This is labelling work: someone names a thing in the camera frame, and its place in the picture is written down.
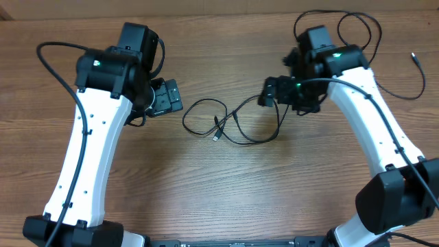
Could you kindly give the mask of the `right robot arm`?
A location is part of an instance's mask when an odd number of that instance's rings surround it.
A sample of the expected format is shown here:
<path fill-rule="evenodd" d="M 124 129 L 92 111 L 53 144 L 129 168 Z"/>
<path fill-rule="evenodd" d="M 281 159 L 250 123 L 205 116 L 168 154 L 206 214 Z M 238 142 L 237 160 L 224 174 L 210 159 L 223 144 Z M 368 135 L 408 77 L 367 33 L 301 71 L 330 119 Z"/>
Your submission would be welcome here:
<path fill-rule="evenodd" d="M 296 40 L 284 59 L 290 74 L 267 78 L 258 103 L 286 104 L 306 115 L 330 99 L 343 112 L 371 179 L 356 195 L 354 216 L 331 229 L 321 245 L 385 246 L 388 235 L 438 208 L 438 160 L 425 158 L 403 132 L 357 45 L 334 45 L 325 26 L 309 28 Z"/>

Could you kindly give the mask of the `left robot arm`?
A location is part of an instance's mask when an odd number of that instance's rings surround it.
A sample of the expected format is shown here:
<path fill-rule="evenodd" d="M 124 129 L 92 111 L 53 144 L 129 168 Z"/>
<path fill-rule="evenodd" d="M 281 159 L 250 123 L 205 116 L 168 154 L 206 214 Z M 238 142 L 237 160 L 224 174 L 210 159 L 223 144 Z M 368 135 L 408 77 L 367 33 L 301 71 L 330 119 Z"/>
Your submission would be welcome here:
<path fill-rule="evenodd" d="M 85 47 L 68 88 L 76 104 L 71 138 L 56 188 L 23 236 L 37 246 L 149 246 L 147 236 L 105 220 L 110 168 L 124 126 L 182 110 L 175 80 L 154 64 L 164 42 L 149 27 L 125 23 L 107 49 Z"/>

